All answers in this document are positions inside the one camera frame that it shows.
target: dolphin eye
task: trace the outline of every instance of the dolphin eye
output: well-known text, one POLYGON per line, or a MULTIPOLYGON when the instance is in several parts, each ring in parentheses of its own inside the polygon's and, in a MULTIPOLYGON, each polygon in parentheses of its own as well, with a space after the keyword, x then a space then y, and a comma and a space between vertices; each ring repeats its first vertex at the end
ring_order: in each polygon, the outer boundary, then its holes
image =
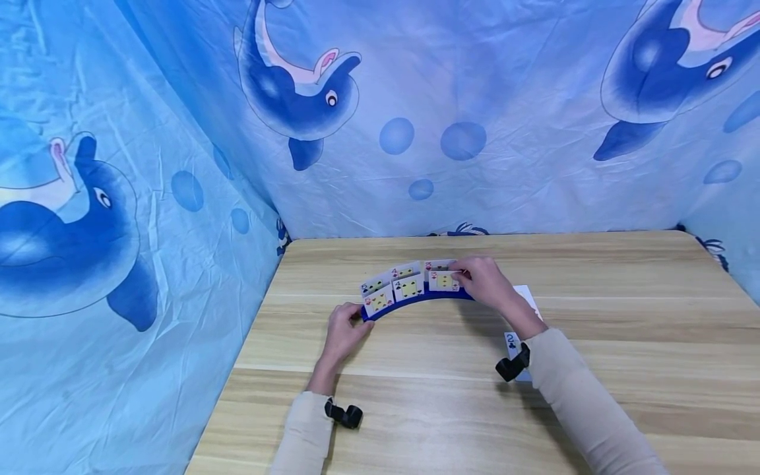
POLYGON ((111 198, 109 198, 108 194, 105 191, 94 187, 93 192, 95 192, 95 198, 97 198, 98 202, 102 204, 103 207, 111 209, 111 198))
POLYGON ((708 69, 708 79, 715 79, 731 66, 731 63, 733 62, 733 58, 729 56, 728 58, 725 58, 723 61, 719 61, 715 63, 714 65, 710 66, 708 69))
POLYGON ((328 102, 328 106, 335 107, 337 105, 337 93, 330 89, 327 94, 325 94, 325 100, 328 102))

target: white card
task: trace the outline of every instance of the white card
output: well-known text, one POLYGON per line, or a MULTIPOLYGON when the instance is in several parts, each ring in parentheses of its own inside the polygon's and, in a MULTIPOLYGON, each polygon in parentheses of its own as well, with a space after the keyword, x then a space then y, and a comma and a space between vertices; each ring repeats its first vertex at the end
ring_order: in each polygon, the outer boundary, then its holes
POLYGON ((436 292, 457 292, 459 283, 451 276, 454 271, 431 271, 430 272, 430 291, 436 292))
POLYGON ((447 271, 448 266, 456 262, 456 259, 438 259, 436 261, 423 262, 425 280, 430 280, 430 271, 447 271))
POLYGON ((412 277, 406 277, 404 279, 394 280, 393 282, 393 294, 396 297, 396 302, 402 300, 411 299, 418 295, 425 293, 425 281, 423 276, 413 275, 412 277))
POLYGON ((538 306, 536 305, 536 301, 533 300, 533 295, 530 294, 530 289, 527 288, 527 285, 515 285, 514 286, 517 293, 519 293, 522 298, 528 302, 528 305, 530 305, 533 310, 536 311, 536 315, 538 315, 538 318, 543 320, 543 317, 541 316, 541 312, 538 311, 538 306))
POLYGON ((381 288, 391 283, 391 275, 388 272, 377 274, 371 279, 367 279, 361 286, 362 297, 368 296, 370 293, 377 292, 381 288))
POLYGON ((386 309, 394 304, 393 289, 390 285, 387 285, 377 292, 364 297, 364 309, 367 311, 367 316, 371 317, 375 313, 386 309))
MULTIPOLYGON (((522 347, 520 345, 520 338, 518 338, 518 334, 516 334, 513 331, 507 331, 504 333, 504 338, 507 340, 507 352, 509 353, 509 359, 515 359, 518 357, 518 354, 522 351, 522 347)), ((530 377, 530 373, 528 372, 527 368, 523 369, 517 378, 515 378, 515 381, 520 382, 531 382, 533 379, 530 377)))
POLYGON ((406 264, 397 265, 388 271, 391 275, 391 280, 403 279, 411 275, 420 273, 420 261, 407 262, 406 264))

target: wood grain surface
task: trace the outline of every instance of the wood grain surface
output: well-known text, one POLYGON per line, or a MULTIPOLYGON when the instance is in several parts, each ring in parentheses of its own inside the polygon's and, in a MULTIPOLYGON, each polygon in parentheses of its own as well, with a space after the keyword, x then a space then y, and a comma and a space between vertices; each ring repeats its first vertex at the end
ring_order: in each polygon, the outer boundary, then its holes
MULTIPOLYGON (((675 231, 296 241, 187 473, 266 473, 330 311, 395 264, 472 254, 530 287, 672 473, 760 473, 760 310, 675 231)), ((588 473, 541 396, 494 370, 507 330, 466 301, 381 318, 336 394, 363 424, 336 429, 325 473, 588 473)))

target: left hand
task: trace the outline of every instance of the left hand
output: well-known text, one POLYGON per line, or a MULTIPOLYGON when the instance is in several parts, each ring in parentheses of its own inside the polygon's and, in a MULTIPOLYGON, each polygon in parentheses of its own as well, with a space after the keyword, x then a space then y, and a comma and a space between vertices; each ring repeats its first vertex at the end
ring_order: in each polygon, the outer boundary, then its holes
POLYGON ((335 307, 330 314, 328 336, 321 359, 332 364, 341 364, 374 328, 373 321, 354 326, 352 320, 361 309, 361 305, 351 302, 335 307))

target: blue curtain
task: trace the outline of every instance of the blue curtain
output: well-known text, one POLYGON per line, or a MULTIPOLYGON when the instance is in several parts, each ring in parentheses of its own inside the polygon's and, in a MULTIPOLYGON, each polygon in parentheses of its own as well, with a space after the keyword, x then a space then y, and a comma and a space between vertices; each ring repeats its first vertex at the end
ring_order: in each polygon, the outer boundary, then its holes
POLYGON ((182 473, 278 217, 112 2, 0 2, 0 473, 182 473))
POLYGON ((181 473, 285 229, 681 229, 760 300, 760 0, 0 5, 0 471, 181 473))

